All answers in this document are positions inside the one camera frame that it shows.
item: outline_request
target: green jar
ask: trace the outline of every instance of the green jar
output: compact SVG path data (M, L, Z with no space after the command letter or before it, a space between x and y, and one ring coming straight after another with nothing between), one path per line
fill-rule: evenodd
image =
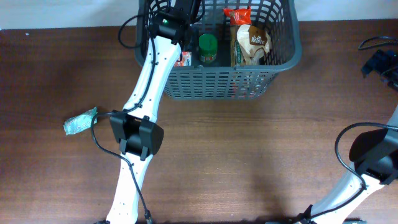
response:
M203 34L199 37L200 60L211 63L217 57L217 38L213 34Z

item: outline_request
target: wire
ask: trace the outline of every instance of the wire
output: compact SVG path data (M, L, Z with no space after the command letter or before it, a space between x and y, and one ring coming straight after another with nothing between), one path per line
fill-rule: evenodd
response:
M200 15L199 17L197 17L197 18L192 22L192 24L194 24L194 23L196 23L196 22L199 22L199 21L203 18L203 16L205 15L205 11L206 11L206 9L205 9L205 0L201 0L201 15Z
M151 41L151 44L152 44L152 61L151 61L152 67L151 67L151 70L150 70L150 75L149 75L148 82L147 82L146 88L145 88L145 90L144 90L144 93L142 94L142 96L141 96L140 100L138 101L138 103L136 103L131 109L128 109L128 110L126 110L126 111L121 111L121 112L108 112L108 113L96 114L96 115L93 117L93 119L91 120L91 127L90 127L90 130L91 130L91 135L92 135L92 137L93 137L93 141L94 141L95 145L96 145L98 148L100 148L102 151L104 151L104 152L106 152L106 153L108 153L108 154L110 154L110 155L112 155L112 156L114 156L114 157L117 157L117 158L119 158L119 159L125 161L125 162L128 164L129 170L130 170L130 173L131 173L131 176L132 176L132 179L133 179L133 181L134 181L134 185L136 186L136 189L137 189L137 191L138 191L138 195L139 195L139 197L140 197L140 199L141 199L141 202L142 202L142 206L144 207L145 218L146 218L146 220L152 220L150 211L148 210L148 208L147 208L147 206L146 206L146 204L145 204L144 197L142 196L141 190L139 189L139 186L138 186L138 183L137 183L137 180L136 180L136 176L134 175L134 171L133 171L133 169L132 169L132 167L134 166L134 164L131 164L130 161L128 161L128 159L126 159L125 157L120 156L119 154L116 154L116 153L114 153L114 152L111 152L111 151L105 149L104 147L102 147L102 146L99 144L97 138L95 137L95 132L94 132L94 122L95 122L95 120L96 120L97 118L100 118L100 117L103 117L103 116L112 116L112 115L116 115L116 114L126 114L126 113L130 113L130 112L134 111L135 109L137 109L138 107L140 107L141 104L142 104L142 102L144 101L144 99L145 99L145 97L146 97L146 95L147 95L147 93L148 93L148 91L149 91L150 83L151 83L151 81L152 81L152 77L154 76L154 70L155 70L155 66L156 66L156 48L155 48L155 41L154 41L154 38L153 38L153 36L151 35L150 30L149 30L149 28L148 28L147 26L146 26L146 29L147 29L147 31L148 31L148 33L149 33L149 38L150 38L150 41Z
M390 40L392 42L384 42L384 43L380 43L380 44L374 44L374 45L370 45L367 47L363 47L365 44L367 44L368 42L372 41L372 40ZM393 38L393 37L386 37L386 36L380 36L380 37L372 37L370 39L364 40L358 47L358 50L367 50L367 49L372 49L375 47L381 47L381 46L387 46L387 45L398 45L398 39L397 38Z
M195 22L199 21L199 20L205 15L205 1L204 1L204 0L201 0L201 2L202 2L202 4L203 4L203 5L202 5L202 15L201 15L199 18L195 19ZM167 2L167 7L170 7L170 1ZM125 43L122 41L122 39L121 39L121 34L122 34L124 28L127 26L127 24L128 24L129 22L131 22L133 19L137 19L138 17L144 17L144 16L147 16L147 15L149 15L149 14L150 14L150 15L156 14L159 10L160 10L160 9L156 10L155 12L154 12L153 10L151 10L150 12L145 13L145 14L138 14L138 15L136 15L136 16L131 17L131 18L128 19L126 22L124 22L123 25L120 27L119 33L118 33L118 40L119 40L119 43L120 43L123 47L125 47L125 48L127 48L127 49L136 49L136 48L142 47L142 45L144 44L144 40L142 40L140 44L136 44L135 46L130 46L130 45L125 44ZM133 106L131 109L128 109L128 110L125 110L125 111L120 111L120 112L107 112L107 113L96 114L96 115L93 117L93 119L91 120L90 131L91 131L91 136L92 136L92 138L93 138L93 141L94 141L95 145L96 145L98 148L100 148L100 149L101 149L102 151L104 151L105 153L108 153L108 154L110 154L110 155L112 155L112 156L114 156L114 157L117 157L118 159L121 159L121 160L123 160L124 162L127 163L127 165L129 166L129 170L130 170L132 179L133 179L133 181L134 181L134 185L136 186L137 192L138 192L139 197L140 197L140 199L141 199L142 206L144 207L145 218L146 218L146 220L147 220L148 223L152 223L152 215L150 214L150 211L148 210L148 208L147 208L147 206L146 206L146 203L145 203L145 200L144 200L144 196L142 196L141 190L140 190L140 188L139 188L139 186L138 186L138 183L137 183L137 180L136 180L136 176L134 175L134 171L133 171L133 168L132 168L132 167L134 166L134 164L131 164L130 161L129 161L128 159L126 159L125 157L123 157L123 156L121 156L121 155L119 155L119 154L116 154L116 153L114 153L114 152L112 152L112 151L109 151L109 150L105 149L103 146L101 146L101 145L99 144L99 142L98 142L98 140L97 140L97 138L96 138L96 136L95 136L95 132L94 132L94 122L95 122L96 119L98 119L98 118L100 118L100 117L105 117L105 116L112 116L112 115L117 115L117 114L126 114L126 113L130 113L130 112L136 110L138 107L141 106L142 102L145 100L146 95L148 94L149 87L150 87L150 84L151 84L151 82L152 82L152 78L153 78L154 70L155 70L155 66L156 66L156 49L155 49L155 41L154 41L154 38L153 38L152 34L150 33L150 30L149 30L148 26L146 25L145 28L147 29L147 31L148 31L148 33L149 33L149 38L150 38L150 41L151 41L151 44L152 44L152 61L151 61L152 67L151 67L151 70L150 70L150 75L149 75L148 82L147 82L146 88L145 88L145 90L144 90L144 93L142 94L142 96L141 96L140 100L138 101L138 103L135 103L134 106Z
M360 196L360 195L363 193L364 190L367 189L366 181L363 179L363 177L361 177L355 170L353 170L352 168L350 168L350 167L342 160L342 158L341 158L341 156L340 156L340 153L339 153L339 151L338 151L338 143L340 142L340 139L341 139L341 137L343 137L344 133L346 133L346 132L349 131L350 129L353 129L353 128L356 128L356 127L360 127L360 126L370 126L370 127L377 127L377 128L387 128L387 129L390 129L390 130L398 131L398 127L396 127L396 126L391 126L391 125L387 125L387 124L372 123L372 122L362 122L362 123L355 123L355 124L352 124L352 125L348 126L347 128L343 129L343 130L339 133L339 135L338 135L337 138L336 138L336 142L335 142L335 153L336 153L336 157L337 157L338 161L340 162L340 164L343 165L343 167L344 167L345 169L347 169L348 171L350 171L351 173L353 173L357 178L359 178L359 179L361 180L361 188L360 188L360 190L359 190L356 194L354 194L351 198L349 198L347 201L345 201L345 202L342 203L341 205L339 205L339 206L337 206L337 207L335 207L335 208L326 210L326 211L324 211L324 212L320 212L320 213L318 213L318 214L316 214L316 215L312 215L312 216L310 217L310 220L313 219L313 218L319 217L319 216L321 216L321 215L324 215L324 214L327 214L327 213L330 213L330 212L334 212L334 211L336 211L336 210L339 210L339 209L343 208L344 206L346 206L347 204L349 204L349 203L351 203L353 200L355 200L358 196Z
M129 22L131 22L133 19L137 19L138 17L144 17L144 16L147 16L147 15L149 15L149 14L152 14L152 13L151 13L151 12L148 12L148 13L145 13L145 14L138 14L138 15L136 15L136 16L133 16L133 17L131 17L130 19L128 19L126 22L124 22L124 24L120 27L119 33L118 33L118 40L119 40L119 43L120 43L123 47L125 47L125 48L127 48L127 49L136 49L136 48L141 47L141 46L144 44L144 40L142 39L142 40L141 40L141 43L139 43L139 44L137 44L137 45L135 45L135 46L127 45L127 44L125 44L125 43L122 41L121 36L122 36L122 32L123 32L124 28L126 27L126 25L127 25Z

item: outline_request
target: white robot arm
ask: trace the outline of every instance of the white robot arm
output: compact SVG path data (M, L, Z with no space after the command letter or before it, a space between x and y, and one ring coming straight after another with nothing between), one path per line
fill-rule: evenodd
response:
M146 61L142 68L136 88L123 108L124 110L132 108L134 103L138 102L139 98L143 95L152 67L152 54L156 54L157 61L153 78L148 94L142 102L142 107L128 113L128 115L131 115L134 118L144 119L144 117L147 117L152 123L156 123L157 110L166 81L169 77L171 69L181 54L180 45L172 44L170 39L157 36L154 39L154 42L156 52L152 51L152 43L149 42ZM136 176L137 183L141 188L146 169L148 168L149 162L153 155L150 154L143 161L141 160L141 155L130 152L126 152L125 154L121 153L121 156L128 159L131 164L134 164L134 175ZM135 223L138 218L138 201L139 194L131 177L129 167L124 161L121 161L116 194L114 196L111 211L106 217L106 220L111 224Z
M362 177L366 188L363 188L363 181L357 175L347 171L326 197L298 216L296 223L343 223L367 197L398 178L398 107L387 126L359 124L349 127L382 128L360 134L350 150L350 168Z

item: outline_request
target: food package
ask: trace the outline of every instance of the food package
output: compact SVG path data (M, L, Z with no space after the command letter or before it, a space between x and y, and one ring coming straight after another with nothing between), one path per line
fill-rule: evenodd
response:
M241 25L251 24L251 9L224 9L225 16L231 18L231 66L245 65L241 47L236 38Z
M271 49L267 32L251 25L251 9L224 9L231 18L231 66L259 65Z
M182 58L178 59L178 61L174 64L174 67L191 66L191 62L192 62L192 53L182 52Z
M242 25L236 38L246 65L259 65L260 59L271 49L268 33L254 26Z

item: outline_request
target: white wall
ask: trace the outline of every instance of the white wall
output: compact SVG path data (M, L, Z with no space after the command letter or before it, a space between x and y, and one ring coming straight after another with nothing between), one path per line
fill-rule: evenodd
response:
M295 5L300 21L398 18L398 0L295 0ZM0 29L120 26L137 8L138 0L0 0Z

